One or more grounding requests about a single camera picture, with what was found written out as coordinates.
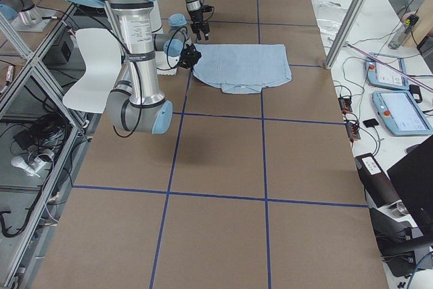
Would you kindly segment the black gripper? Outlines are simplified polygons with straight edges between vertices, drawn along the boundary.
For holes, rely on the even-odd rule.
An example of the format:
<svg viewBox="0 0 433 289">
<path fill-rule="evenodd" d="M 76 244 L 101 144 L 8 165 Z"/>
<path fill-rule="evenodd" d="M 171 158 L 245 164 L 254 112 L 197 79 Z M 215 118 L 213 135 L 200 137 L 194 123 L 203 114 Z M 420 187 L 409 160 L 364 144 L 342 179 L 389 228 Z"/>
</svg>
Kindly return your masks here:
<svg viewBox="0 0 433 289">
<path fill-rule="evenodd" d="M 197 41 L 202 40 L 201 32 L 204 35 L 204 39 L 209 40 L 210 28 L 207 21 L 204 19 L 202 8 L 195 11 L 189 11 L 189 16 L 191 18 L 191 29 L 193 34 L 196 34 Z"/>
<path fill-rule="evenodd" d="M 186 45 L 179 58 L 179 66 L 192 69 L 200 60 L 202 54 L 196 49 L 195 45 Z"/>
</svg>

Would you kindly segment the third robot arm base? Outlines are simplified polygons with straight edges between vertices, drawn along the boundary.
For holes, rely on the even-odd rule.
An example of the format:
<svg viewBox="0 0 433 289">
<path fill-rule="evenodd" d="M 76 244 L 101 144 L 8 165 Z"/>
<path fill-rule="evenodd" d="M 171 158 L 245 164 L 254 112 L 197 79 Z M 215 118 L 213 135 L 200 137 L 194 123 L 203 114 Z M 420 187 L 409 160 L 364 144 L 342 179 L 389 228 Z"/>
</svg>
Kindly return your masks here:
<svg viewBox="0 0 433 289">
<path fill-rule="evenodd" d="M 18 32 L 43 32 L 57 18 L 55 9 L 43 9 L 33 0 L 1 0 L 1 14 Z"/>
</svg>

